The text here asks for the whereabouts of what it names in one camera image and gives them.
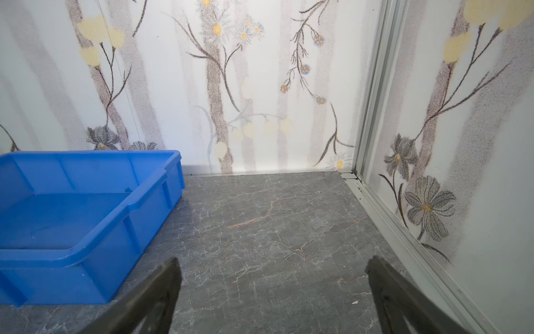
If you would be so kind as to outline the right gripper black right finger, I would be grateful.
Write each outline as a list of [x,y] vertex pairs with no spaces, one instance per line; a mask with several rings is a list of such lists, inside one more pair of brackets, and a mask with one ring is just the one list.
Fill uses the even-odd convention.
[[366,273],[383,333],[466,333],[384,258],[368,261]]

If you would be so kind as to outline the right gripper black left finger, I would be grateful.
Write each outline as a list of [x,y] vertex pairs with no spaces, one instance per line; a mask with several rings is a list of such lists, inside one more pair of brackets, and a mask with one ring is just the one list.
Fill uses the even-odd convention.
[[81,333],[168,333],[182,285],[178,259],[171,257],[158,266]]

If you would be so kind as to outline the blue plastic bin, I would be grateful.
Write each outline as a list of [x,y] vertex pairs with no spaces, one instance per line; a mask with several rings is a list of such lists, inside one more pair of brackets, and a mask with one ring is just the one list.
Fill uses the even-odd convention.
[[109,303],[185,188],[176,150],[1,156],[1,303]]

